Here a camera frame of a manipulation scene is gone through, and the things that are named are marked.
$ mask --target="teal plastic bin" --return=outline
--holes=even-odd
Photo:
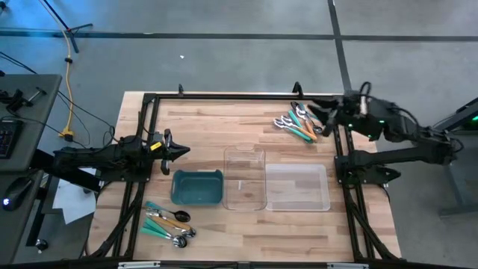
[[[174,173],[171,201],[176,205],[217,205],[223,199],[221,171]]]

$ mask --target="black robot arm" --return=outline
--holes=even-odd
[[[190,148],[173,142],[171,131],[164,131],[164,140],[153,141],[151,146],[136,135],[121,137],[117,144],[103,148],[76,149],[65,147],[54,151],[53,168],[68,171],[78,167],[93,167],[102,172],[123,171],[139,173],[154,160],[161,161],[161,172],[170,173],[168,162],[175,161]]]
[[[370,90],[370,82],[365,82],[359,91],[350,91],[333,100],[314,100],[316,105],[308,108],[324,125],[323,135],[329,136],[334,127],[341,125],[368,136],[370,141],[378,140],[383,134],[390,142],[409,140],[415,147],[377,153],[355,150],[336,159],[339,171],[363,175],[387,170],[377,179],[378,183],[386,183],[400,174],[394,171],[391,178],[390,170],[383,164],[424,161],[445,165],[456,159],[456,152],[463,147],[459,140],[449,137],[444,131],[420,126],[410,112],[393,102],[370,96]]]

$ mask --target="clear plastic lid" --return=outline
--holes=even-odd
[[[322,164],[268,164],[267,210],[330,209],[326,168]]]
[[[264,209],[265,151],[254,146],[230,146],[224,151],[223,205],[227,209]]]

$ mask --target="cable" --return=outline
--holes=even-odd
[[[137,112],[137,121],[140,122],[141,121],[141,112]],[[149,132],[148,130],[146,130],[146,128],[144,127],[144,122],[142,124],[142,127],[143,127],[143,131],[145,131],[148,135],[154,135],[155,133],[151,133]]]
[[[60,95],[58,95],[58,97],[60,98],[60,100],[66,105],[66,107],[69,109],[69,105],[66,103],[65,100],[63,100],[63,97],[61,97]],[[83,120],[80,119],[80,117],[74,112],[74,111],[71,111],[73,113],[73,115],[75,115],[75,117],[78,119],[78,121],[83,125],[83,128],[84,130],[87,132],[88,134],[88,143],[85,144],[85,146],[89,146],[90,145],[90,131],[88,131],[88,128],[85,126],[85,124],[83,123]]]
[[[26,65],[22,64],[20,61],[17,61],[17,60],[15,60],[15,59],[13,59],[12,57],[6,55],[5,53],[0,52],[0,55],[1,55],[0,58],[3,58],[3,59],[5,59],[5,60],[11,62],[12,64],[17,65],[18,67],[25,68],[26,70],[32,72],[32,73],[35,74],[35,75],[37,74],[35,71],[32,70],[32,68],[27,67]]]
[[[16,119],[29,120],[29,121],[32,121],[32,122],[35,122],[35,123],[39,123],[39,124],[41,124],[41,125],[43,125],[43,126],[46,126],[46,127],[50,128],[51,130],[57,132],[58,134],[61,134],[60,131],[58,131],[57,129],[51,127],[50,125],[48,125],[48,124],[46,124],[46,123],[42,123],[42,122],[40,122],[39,120],[28,119],[28,118],[21,117],[21,116],[3,116],[2,118],[0,118],[0,122],[1,122],[3,119],[5,119],[5,118],[10,118],[11,120],[16,120]],[[75,143],[75,144],[78,144],[78,145],[80,145],[80,146],[82,146],[83,148],[86,149],[86,146],[83,145],[82,143],[79,143],[78,141],[74,141],[74,140],[72,140],[72,142]]]
[[[367,93],[365,94],[365,96],[369,96],[370,92],[372,91],[372,84],[369,81],[364,82],[360,86],[360,90],[358,92],[362,95],[362,92],[364,91],[365,86],[367,86]]]
[[[69,46],[68,37],[66,37],[65,30],[63,30],[63,27],[61,27],[61,24],[58,21],[57,17],[55,17],[55,15],[53,15],[53,13],[45,6],[45,4],[43,4],[43,2],[41,0],[38,0],[38,2],[43,6],[43,8],[45,8],[45,10],[48,12],[48,14],[50,14],[50,16],[55,20],[55,22],[58,26],[58,29],[60,29],[63,37],[65,38],[66,47],[68,48],[68,55],[65,58],[65,61],[66,61],[65,82],[66,82],[66,88],[68,89],[69,99],[73,100],[72,89],[69,86],[69,65],[72,63],[72,57],[71,57],[71,48]],[[66,126],[63,129],[63,133],[60,133],[60,136],[62,136],[62,137],[64,137],[65,135],[72,135],[73,136],[73,132],[70,130],[70,126],[71,126],[71,122],[72,122],[72,115],[73,115],[72,112],[73,112],[73,105],[72,105],[72,103],[70,103],[69,114],[68,114],[68,122],[66,122]]]
[[[401,107],[396,107],[396,108],[392,108],[393,110],[397,110],[397,111],[402,111],[402,112],[405,112],[407,115],[409,115],[411,117],[411,119],[415,122],[415,124],[417,125],[417,127],[420,126],[420,123],[418,123],[418,120],[415,116],[413,116],[413,114],[406,110],[405,108],[401,108]]]
[[[79,110],[83,111],[84,113],[94,117],[95,119],[103,122],[104,124],[106,124],[107,126],[110,126],[111,128],[114,129],[114,126],[112,126],[110,123],[106,122],[105,120],[103,120],[102,118],[100,117],[97,117],[95,116],[94,114],[91,114],[90,112],[86,111],[84,108],[82,108],[81,106],[79,105],[76,105],[71,99],[69,99],[68,97],[66,97],[62,92],[58,92],[58,94],[62,95],[63,97],[65,97],[65,99],[73,106],[77,107]]]
[[[112,182],[104,182],[102,188],[99,190],[98,194],[96,195],[96,199],[98,199],[98,197],[101,195],[101,193],[103,192],[103,190],[109,185],[111,184]],[[88,233],[87,233],[87,238],[85,239],[84,241],[84,246],[83,246],[83,250],[81,251],[80,253],[80,256],[78,258],[81,258],[83,256],[83,252],[84,252],[84,255],[85,256],[89,256],[90,255],[90,248],[88,247],[88,239],[90,238],[90,229],[88,229]]]
[[[383,189],[383,191],[385,192],[385,194],[387,195],[387,198],[388,198],[388,203],[390,203],[390,194],[388,193],[387,189],[385,188],[385,186],[383,184],[377,184],[381,189]]]

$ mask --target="gray desk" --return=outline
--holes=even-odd
[[[34,103],[32,107],[22,107],[17,111],[20,117],[38,122],[19,119],[24,124],[12,155],[9,159],[0,160],[0,195],[2,196],[12,181],[20,176],[28,175],[30,173],[29,169],[35,168],[39,170],[34,177],[35,182],[27,197],[17,210],[4,211],[3,208],[0,208],[0,242],[4,246],[0,251],[0,265],[13,261],[34,201],[39,200],[38,209],[34,214],[26,243],[29,247],[35,245],[45,216],[43,204],[46,199],[46,189],[48,189],[52,176],[65,179],[95,192],[99,191],[98,178],[79,169],[66,172],[56,170],[52,167],[54,157],[37,149],[45,127],[42,123],[46,123],[49,117],[60,82],[60,75],[6,75],[5,77],[0,77],[0,90],[7,91],[10,95],[16,89],[19,89],[27,99],[37,92],[36,87],[46,91],[46,95],[38,96],[32,101]],[[11,116],[6,111],[6,106],[6,104],[0,104],[0,118]],[[40,187],[43,171],[51,175],[49,180],[47,180],[46,188]]]
[[[0,90],[7,91],[12,95],[16,89],[19,89],[24,93],[25,98],[35,94],[37,92],[36,87],[46,91],[46,95],[38,96],[32,101],[34,103],[32,107],[22,107],[17,111],[17,114],[21,117],[46,123],[60,83],[60,75],[6,75],[0,77]],[[6,106],[6,104],[0,104],[0,117],[10,115],[5,109]],[[27,120],[23,120],[23,122],[22,132],[11,157],[0,160],[0,195],[2,196],[15,179],[20,176],[27,176],[30,173],[27,170],[43,133],[43,124]],[[42,175],[43,172],[39,171],[31,176],[34,179],[34,184],[17,210],[4,211],[3,208],[0,208],[0,242],[6,246],[0,251],[0,264],[12,262],[15,256],[31,208],[37,198]]]
[[[0,90],[5,90],[12,95],[16,89],[19,89],[26,98],[37,92],[35,87],[46,91],[46,95],[38,96],[33,100],[34,105],[32,107],[22,107],[17,111],[17,114],[21,117],[46,123],[60,83],[60,75],[6,75],[0,77]],[[0,117],[10,116],[5,109],[6,106],[0,104]],[[23,121],[23,130],[10,159],[0,160],[0,172],[25,171],[30,166],[45,126],[27,120]]]
[[[0,175],[0,194],[3,195],[8,185],[20,176],[27,176],[30,172],[3,173]],[[42,171],[38,171],[30,177],[34,180],[22,205],[14,211],[5,211],[0,208],[0,242],[3,245],[0,251],[0,265],[11,263],[18,249],[25,225],[30,216],[31,208],[37,198],[37,192],[42,180]]]

